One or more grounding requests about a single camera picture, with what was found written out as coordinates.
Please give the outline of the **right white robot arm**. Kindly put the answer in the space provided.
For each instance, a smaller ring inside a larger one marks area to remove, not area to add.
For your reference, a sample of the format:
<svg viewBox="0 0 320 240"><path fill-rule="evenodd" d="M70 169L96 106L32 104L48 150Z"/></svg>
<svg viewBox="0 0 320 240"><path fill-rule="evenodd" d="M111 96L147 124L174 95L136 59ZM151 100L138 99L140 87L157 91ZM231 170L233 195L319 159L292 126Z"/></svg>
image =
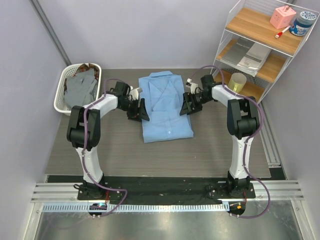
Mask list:
<svg viewBox="0 0 320 240"><path fill-rule="evenodd" d="M225 190L230 197L242 197L250 187L250 150L253 135L260 127L256 100L240 96L225 84L215 82L212 75L205 75L200 80L202 87L190 78L187 80L186 87L190 91L183 94L180 115L197 113L210 101L220 102L227 108L226 125L232 137L232 159Z"/></svg>

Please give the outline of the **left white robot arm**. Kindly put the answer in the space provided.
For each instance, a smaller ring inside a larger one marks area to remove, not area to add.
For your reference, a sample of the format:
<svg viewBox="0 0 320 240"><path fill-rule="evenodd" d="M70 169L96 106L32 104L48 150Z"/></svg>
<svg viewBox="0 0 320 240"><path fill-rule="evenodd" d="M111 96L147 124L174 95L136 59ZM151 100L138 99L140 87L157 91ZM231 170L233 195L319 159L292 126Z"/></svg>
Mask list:
<svg viewBox="0 0 320 240"><path fill-rule="evenodd" d="M101 119L109 112L119 109L134 121L149 121L143 90L117 81L114 88L100 98L84 106L74 106L70 113L66 138L75 148L81 161L83 181L74 185L80 199L102 199L111 189L104 183L100 167L98 144L101 139Z"/></svg>

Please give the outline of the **light blue long sleeve shirt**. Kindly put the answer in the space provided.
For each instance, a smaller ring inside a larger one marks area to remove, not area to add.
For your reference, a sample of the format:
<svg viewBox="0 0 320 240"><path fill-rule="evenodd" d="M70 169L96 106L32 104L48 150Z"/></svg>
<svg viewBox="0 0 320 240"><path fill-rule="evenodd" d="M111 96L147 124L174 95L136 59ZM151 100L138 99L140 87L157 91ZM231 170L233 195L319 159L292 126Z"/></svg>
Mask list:
<svg viewBox="0 0 320 240"><path fill-rule="evenodd" d="M138 84L149 117L142 121L145 144L194 137L190 117L180 115L185 93L180 75L171 71L152 72L139 78Z"/></svg>

